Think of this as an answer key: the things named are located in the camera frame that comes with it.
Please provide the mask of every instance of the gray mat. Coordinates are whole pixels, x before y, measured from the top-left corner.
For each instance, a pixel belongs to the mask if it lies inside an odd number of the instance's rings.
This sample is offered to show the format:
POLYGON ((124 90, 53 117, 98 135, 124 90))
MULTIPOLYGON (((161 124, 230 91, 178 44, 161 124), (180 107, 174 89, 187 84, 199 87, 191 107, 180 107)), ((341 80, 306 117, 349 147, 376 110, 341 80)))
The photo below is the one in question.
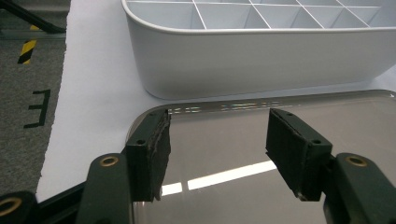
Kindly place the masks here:
MULTIPOLYGON (((36 14, 65 27, 67 12, 36 14)), ((0 11, 0 21, 0 29, 30 27, 5 11, 0 11)), ((18 63, 23 44, 0 40, 0 195, 36 191, 62 79, 64 39, 37 40, 29 64, 18 63)))

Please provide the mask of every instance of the tray rim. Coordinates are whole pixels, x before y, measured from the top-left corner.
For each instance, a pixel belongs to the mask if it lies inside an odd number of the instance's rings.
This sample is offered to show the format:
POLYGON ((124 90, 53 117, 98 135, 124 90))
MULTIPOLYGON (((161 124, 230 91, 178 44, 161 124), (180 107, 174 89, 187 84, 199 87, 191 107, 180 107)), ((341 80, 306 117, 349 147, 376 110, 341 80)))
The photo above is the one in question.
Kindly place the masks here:
MULTIPOLYGON (((389 97, 390 95, 393 95, 396 100, 396 91, 389 91, 389 90, 366 90, 366 91, 339 91, 339 92, 328 92, 328 93, 315 93, 315 94, 302 94, 302 95, 291 95, 291 96, 276 96, 276 97, 268 97, 268 98, 249 98, 249 99, 242 99, 242 100, 228 100, 228 101, 200 101, 200 102, 190 102, 190 103, 180 103, 180 104, 168 104, 168 105, 158 105, 155 106, 145 112, 143 112, 141 115, 139 115, 131 124, 130 128, 128 129, 128 132, 126 134, 125 142, 129 139, 131 134, 134 132, 134 130, 137 128, 137 126, 140 124, 140 122, 143 120, 143 118, 158 109, 175 109, 175 108, 180 108, 180 107, 192 107, 192 106, 197 106, 197 105, 202 105, 206 104, 208 108, 213 105, 222 105, 224 103, 227 104, 241 104, 245 102, 254 102, 254 101, 293 101, 296 99, 301 98, 306 98, 306 99, 313 99, 315 100, 318 99, 323 99, 327 97, 343 97, 343 96, 383 96, 383 97, 389 97)), ((218 110, 212 110, 210 111, 209 109, 206 109, 204 111, 206 113, 210 112, 219 112, 218 110)))

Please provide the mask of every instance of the black tape marking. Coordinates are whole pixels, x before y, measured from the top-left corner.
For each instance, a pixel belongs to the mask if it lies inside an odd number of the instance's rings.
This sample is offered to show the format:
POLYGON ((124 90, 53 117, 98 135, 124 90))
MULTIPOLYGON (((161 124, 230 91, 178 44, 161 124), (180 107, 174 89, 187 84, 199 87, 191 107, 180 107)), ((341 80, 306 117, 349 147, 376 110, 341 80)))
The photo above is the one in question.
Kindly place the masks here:
POLYGON ((26 61, 30 60, 33 50, 34 49, 29 49, 28 51, 26 51, 26 53, 22 54, 18 59, 18 63, 25 63, 26 61))
POLYGON ((49 102, 50 102, 50 90, 46 91, 34 91, 34 95, 37 94, 44 94, 44 101, 42 105, 29 105, 30 110, 35 110, 35 109, 40 109, 40 119, 37 123, 31 123, 31 124, 26 124, 23 126, 23 129, 28 129, 28 128, 36 128, 39 126, 44 126, 46 123, 46 117, 47 117, 47 110, 49 107, 49 102))

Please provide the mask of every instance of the black rubber pad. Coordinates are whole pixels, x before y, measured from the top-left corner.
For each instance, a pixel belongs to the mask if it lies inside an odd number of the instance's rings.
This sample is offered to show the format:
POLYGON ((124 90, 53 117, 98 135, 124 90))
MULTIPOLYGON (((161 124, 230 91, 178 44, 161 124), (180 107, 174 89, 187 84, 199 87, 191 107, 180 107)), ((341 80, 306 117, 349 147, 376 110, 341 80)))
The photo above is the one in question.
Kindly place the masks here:
POLYGON ((122 151, 128 160, 133 202, 160 200, 171 153, 170 120, 165 109, 147 114, 122 151))
POLYGON ((320 166, 329 161, 332 143, 290 112, 271 109, 266 148, 296 197, 320 199, 320 166))

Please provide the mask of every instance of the brass screw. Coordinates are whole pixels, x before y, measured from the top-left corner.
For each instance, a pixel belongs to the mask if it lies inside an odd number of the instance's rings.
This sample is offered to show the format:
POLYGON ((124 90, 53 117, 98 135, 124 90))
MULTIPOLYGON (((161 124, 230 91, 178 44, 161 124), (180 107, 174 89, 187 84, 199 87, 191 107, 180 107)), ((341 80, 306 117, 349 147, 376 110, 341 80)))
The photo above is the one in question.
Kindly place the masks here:
POLYGON ((365 161, 362 158, 356 157, 356 156, 348 156, 348 157, 346 157, 346 161, 351 163, 352 165, 356 165, 356 166, 360 166, 360 167, 367 166, 367 161, 365 161))
POLYGON ((108 156, 104 157, 103 159, 100 160, 100 165, 101 166, 112 166, 116 164, 119 161, 119 158, 114 157, 114 156, 108 156))
POLYGON ((15 197, 7 198, 0 202, 0 206, 6 203, 12 203, 12 205, 6 210, 0 211, 0 217, 3 217, 15 211, 22 204, 22 199, 15 197))

